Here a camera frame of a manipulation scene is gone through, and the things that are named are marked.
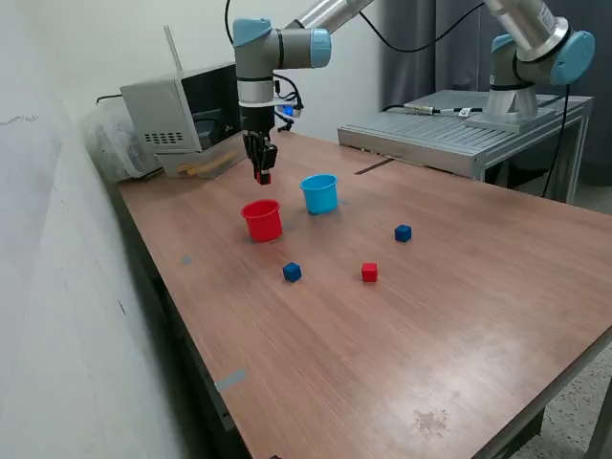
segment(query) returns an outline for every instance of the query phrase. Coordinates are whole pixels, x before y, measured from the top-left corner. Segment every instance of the blue cube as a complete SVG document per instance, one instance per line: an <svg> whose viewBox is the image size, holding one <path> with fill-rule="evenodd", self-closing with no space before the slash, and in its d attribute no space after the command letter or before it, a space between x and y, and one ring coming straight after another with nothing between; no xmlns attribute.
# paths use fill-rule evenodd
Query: blue cube
<svg viewBox="0 0 612 459"><path fill-rule="evenodd" d="M290 263L283 268L283 274L289 282L296 282L302 276L302 270L296 263Z"/></svg>
<svg viewBox="0 0 612 459"><path fill-rule="evenodd" d="M395 228L395 240L399 242L408 242L412 239L412 228L407 225L399 225Z"/></svg>

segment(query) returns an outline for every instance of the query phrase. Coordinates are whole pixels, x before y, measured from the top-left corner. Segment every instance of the red cube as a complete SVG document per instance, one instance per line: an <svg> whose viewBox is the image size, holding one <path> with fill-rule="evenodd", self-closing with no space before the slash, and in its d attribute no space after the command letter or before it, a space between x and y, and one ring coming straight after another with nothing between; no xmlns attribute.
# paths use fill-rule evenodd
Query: red cube
<svg viewBox="0 0 612 459"><path fill-rule="evenodd" d="M376 263L363 263L361 267L363 282L376 282L379 278L379 267Z"/></svg>

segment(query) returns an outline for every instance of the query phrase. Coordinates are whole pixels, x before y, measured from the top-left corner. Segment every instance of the tape mark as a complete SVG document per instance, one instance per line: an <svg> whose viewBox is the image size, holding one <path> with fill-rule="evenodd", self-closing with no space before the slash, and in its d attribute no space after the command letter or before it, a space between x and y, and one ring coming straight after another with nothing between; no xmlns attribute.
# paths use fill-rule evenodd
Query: tape mark
<svg viewBox="0 0 612 459"><path fill-rule="evenodd" d="M238 370L235 373L229 375L223 380L216 382L214 385L219 392L229 389L235 384L240 383L247 378L247 372L245 370Z"/></svg>

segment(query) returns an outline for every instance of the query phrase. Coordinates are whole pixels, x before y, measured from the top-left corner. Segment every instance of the floor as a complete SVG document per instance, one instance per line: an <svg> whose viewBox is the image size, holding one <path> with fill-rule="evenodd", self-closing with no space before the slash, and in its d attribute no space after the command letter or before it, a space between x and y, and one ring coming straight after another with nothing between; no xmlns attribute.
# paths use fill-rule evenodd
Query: floor
<svg viewBox="0 0 612 459"><path fill-rule="evenodd" d="M534 181L523 191L543 188ZM612 214L612 187L579 186L575 205ZM588 448L612 376L612 345L546 408L541 435L513 459L581 459Z"/></svg>

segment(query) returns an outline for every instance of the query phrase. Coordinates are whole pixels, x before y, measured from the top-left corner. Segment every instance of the wooden table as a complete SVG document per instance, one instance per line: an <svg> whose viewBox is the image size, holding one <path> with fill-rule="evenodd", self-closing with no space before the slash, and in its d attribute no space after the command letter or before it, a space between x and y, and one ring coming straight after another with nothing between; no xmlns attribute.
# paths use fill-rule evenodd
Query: wooden table
<svg viewBox="0 0 612 459"><path fill-rule="evenodd" d="M254 458L491 458L610 342L612 218L399 162L356 175L381 158L275 141L270 186L248 161L121 186ZM319 172L340 205L313 217L298 185ZM281 203L270 244L240 216L258 198Z"/></svg>

